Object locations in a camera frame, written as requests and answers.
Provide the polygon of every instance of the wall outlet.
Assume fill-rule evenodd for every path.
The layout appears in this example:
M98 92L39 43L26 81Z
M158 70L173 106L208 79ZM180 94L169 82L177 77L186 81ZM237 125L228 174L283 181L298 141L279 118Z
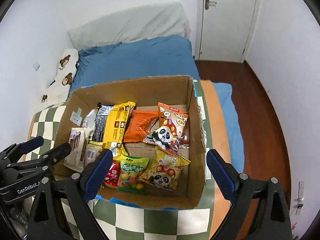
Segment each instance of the wall outlet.
M33 63L33 68L38 71L38 69L40 68L39 63L36 61L35 63Z
M299 181L298 198L303 198L304 180Z

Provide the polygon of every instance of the cartoon panda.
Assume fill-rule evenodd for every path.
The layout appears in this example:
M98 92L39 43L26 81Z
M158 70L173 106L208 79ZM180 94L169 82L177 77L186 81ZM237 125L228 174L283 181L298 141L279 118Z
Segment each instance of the cartoon panda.
M149 181L158 187L170 187L169 184L174 180L176 172L168 166L159 165Z
M151 135L148 135L149 140L153 140L162 149L170 148L170 145L177 140L177 128L171 119L164 120L162 126L156 129Z

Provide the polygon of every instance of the cardboard box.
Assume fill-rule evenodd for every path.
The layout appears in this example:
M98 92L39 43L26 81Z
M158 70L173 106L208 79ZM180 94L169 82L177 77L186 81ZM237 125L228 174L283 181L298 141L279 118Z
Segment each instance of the cardboard box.
M122 80L74 91L67 102L67 107L60 121L56 134L55 146L68 141L72 127L78 127L70 120L72 112L80 108L84 118L100 102L115 105L132 101L140 110L157 110L158 102L175 106L189 113L189 150L179 150L179 154L188 158L191 163L182 170L176 191L167 191L145 184L145 195L124 192L112 188L101 188L98 192L105 199L112 197L142 208L192 209L199 203L205 184L205 148L202 119L195 97L194 86L189 76L146 77L133 80ZM131 156L150 158L149 165L155 157L154 145L145 143L124 144ZM55 165L57 176L70 176L72 171L63 165Z

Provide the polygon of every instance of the green and white checkered pattern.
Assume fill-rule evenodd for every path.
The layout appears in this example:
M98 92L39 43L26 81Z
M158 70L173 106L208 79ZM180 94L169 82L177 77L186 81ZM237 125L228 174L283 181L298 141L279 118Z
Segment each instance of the green and white checkered pattern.
M66 109L66 103L61 103L36 113L30 139L42 136L44 144L28 153L26 161L38 159L54 146L61 117Z
M195 82L198 97L202 96L200 107L207 137L207 150L212 149L210 122L203 90ZM32 138L43 136L44 146L31 153L29 159L38 158L50 150L54 144L65 105L53 106L36 114ZM192 210L149 210L127 207L107 201L98 201L93 207L93 215L110 240L208 240L213 214L214 180L209 173L198 206ZM67 200L62 205L74 237L79 239L75 220Z

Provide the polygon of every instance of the red snack bag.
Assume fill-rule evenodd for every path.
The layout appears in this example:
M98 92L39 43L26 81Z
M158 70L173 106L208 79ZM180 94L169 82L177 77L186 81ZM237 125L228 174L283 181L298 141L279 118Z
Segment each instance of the red snack bag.
M108 171L108 174L105 176L103 180L103 184L111 188L118 188L119 169L119 163L113 161L110 170Z
M158 103L158 107L160 127L147 135L143 142L158 145L167 153L177 154L189 115L162 103Z
M123 142L142 142L158 119L158 111L133 110Z

